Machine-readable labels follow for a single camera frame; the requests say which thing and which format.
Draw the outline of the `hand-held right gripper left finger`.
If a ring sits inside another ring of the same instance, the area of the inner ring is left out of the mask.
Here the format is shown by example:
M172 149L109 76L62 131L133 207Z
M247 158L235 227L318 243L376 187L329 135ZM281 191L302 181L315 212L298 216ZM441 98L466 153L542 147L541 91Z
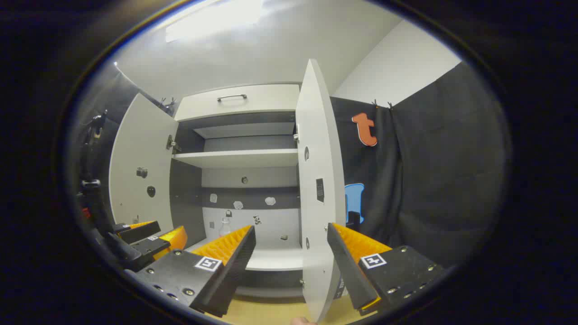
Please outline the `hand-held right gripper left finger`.
M256 231L248 225L188 252L161 249L153 261L126 269L125 274L151 300L190 319L227 314L256 246Z

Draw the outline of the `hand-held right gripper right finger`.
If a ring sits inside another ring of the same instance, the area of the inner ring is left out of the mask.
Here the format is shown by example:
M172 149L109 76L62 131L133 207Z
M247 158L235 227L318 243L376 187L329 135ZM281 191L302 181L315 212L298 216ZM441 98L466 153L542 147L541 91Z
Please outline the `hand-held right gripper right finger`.
M337 223L328 224L327 242L353 308L361 315L396 312L447 274L410 246L388 247Z

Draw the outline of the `white cabinet door phone sticker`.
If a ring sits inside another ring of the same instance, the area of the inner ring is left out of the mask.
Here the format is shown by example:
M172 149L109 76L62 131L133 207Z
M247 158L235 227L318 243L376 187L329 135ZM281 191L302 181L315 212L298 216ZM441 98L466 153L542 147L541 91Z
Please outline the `white cabinet door phone sticker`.
M142 94L122 118L110 158L108 187L117 223L157 221L173 230L169 199L172 150L177 121Z

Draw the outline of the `white cabinet door cat sticker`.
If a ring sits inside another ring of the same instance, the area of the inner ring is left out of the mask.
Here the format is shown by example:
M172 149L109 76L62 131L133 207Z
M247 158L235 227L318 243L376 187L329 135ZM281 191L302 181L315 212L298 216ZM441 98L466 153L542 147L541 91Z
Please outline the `white cabinet door cat sticker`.
M340 284L327 241L332 223L345 224L345 180L334 109L315 59L306 64L296 106L301 198L302 294L309 320L320 323Z

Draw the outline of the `white and grey cabinet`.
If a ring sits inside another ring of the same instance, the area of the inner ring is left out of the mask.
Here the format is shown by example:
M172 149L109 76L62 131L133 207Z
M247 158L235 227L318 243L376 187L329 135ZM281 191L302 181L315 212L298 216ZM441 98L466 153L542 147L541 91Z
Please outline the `white and grey cabinet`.
M255 112L178 122L181 153L297 149L295 111ZM171 212L189 235L188 249L219 237L221 219L232 230L256 228L256 241L301 244L298 165L277 168L209 169L172 159ZM300 271L246 271L237 293L248 297L298 298Z

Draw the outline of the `white cabinet drawer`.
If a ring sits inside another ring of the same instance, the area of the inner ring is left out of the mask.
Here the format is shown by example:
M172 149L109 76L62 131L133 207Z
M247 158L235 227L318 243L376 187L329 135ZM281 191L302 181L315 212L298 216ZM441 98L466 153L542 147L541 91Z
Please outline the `white cabinet drawer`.
M184 97L176 111L178 122L255 112L295 111L301 87L295 83L228 87ZM247 99L226 95L247 94Z

